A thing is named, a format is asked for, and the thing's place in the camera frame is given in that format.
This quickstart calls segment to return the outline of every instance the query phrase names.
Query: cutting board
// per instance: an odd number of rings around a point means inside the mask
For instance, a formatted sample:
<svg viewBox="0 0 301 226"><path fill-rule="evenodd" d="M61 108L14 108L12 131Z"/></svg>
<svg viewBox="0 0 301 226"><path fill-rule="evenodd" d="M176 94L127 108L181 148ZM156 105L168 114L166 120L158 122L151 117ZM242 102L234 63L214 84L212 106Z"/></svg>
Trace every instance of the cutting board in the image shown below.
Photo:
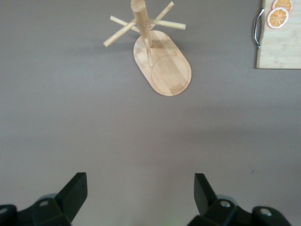
<svg viewBox="0 0 301 226"><path fill-rule="evenodd" d="M286 24L279 29L267 25L274 0L263 0L265 9L261 21L261 49L257 53L257 68L301 69L301 0L293 0L293 10Z"/></svg>

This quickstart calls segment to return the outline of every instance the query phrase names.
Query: bamboo base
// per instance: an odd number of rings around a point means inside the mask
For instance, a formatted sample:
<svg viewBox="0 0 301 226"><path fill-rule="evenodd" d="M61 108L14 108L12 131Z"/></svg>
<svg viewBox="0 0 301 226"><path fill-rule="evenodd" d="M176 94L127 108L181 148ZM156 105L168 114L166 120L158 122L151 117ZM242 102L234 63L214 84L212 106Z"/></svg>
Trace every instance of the bamboo base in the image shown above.
<svg viewBox="0 0 301 226"><path fill-rule="evenodd" d="M153 89L164 96L182 93L191 80L191 67L175 43L163 32L151 31L149 65L144 39L140 36L134 46L135 60Z"/></svg>

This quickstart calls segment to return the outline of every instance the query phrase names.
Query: screw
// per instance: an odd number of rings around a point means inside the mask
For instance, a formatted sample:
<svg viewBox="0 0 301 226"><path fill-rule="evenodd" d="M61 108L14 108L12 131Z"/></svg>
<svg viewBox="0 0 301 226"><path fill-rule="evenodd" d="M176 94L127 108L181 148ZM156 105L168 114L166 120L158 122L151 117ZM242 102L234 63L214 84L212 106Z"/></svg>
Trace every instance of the screw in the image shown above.
<svg viewBox="0 0 301 226"><path fill-rule="evenodd" d="M260 209L260 213L261 213L262 215L264 215L264 216L267 216L267 217L272 216L272 213L271 213L268 209L266 209L266 208L261 208L261 209Z"/></svg>
<svg viewBox="0 0 301 226"><path fill-rule="evenodd" d="M7 210L8 210L7 208L2 208L2 209L0 209L0 214L5 213Z"/></svg>
<svg viewBox="0 0 301 226"><path fill-rule="evenodd" d="M43 201L43 202L40 203L40 207L47 206L47 205L48 205L48 201Z"/></svg>
<svg viewBox="0 0 301 226"><path fill-rule="evenodd" d="M221 201L221 205L222 205L222 207L225 207L225 208L229 208L231 205L230 205L230 203L228 203L227 201Z"/></svg>

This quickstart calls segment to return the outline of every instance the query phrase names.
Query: dried orange slice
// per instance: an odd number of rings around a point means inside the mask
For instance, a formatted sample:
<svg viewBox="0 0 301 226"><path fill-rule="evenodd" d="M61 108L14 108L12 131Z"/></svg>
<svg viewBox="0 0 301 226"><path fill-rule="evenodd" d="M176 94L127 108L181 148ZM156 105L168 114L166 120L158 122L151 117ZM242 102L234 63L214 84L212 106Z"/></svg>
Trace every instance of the dried orange slice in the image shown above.
<svg viewBox="0 0 301 226"><path fill-rule="evenodd" d="M288 20L288 11L286 8L278 7L270 11L267 23L270 28L278 29L283 27Z"/></svg>
<svg viewBox="0 0 301 226"><path fill-rule="evenodd" d="M283 7L286 8L288 13L290 14L293 10L293 0L275 0L272 5L272 9Z"/></svg>

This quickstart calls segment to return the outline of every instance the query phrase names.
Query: gray surface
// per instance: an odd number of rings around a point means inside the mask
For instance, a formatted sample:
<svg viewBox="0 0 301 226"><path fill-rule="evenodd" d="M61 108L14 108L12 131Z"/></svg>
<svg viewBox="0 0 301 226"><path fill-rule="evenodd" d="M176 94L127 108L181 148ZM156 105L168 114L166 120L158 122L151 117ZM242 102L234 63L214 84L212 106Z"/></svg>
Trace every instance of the gray surface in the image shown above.
<svg viewBox="0 0 301 226"><path fill-rule="evenodd" d="M148 0L149 17L168 1ZM156 26L192 80L157 94L133 57L137 34L105 48L132 19L124 0L0 1L0 203L19 210L87 172L75 226L185 226L194 173L241 207L301 222L301 72L256 70L255 0L174 0Z"/></svg>

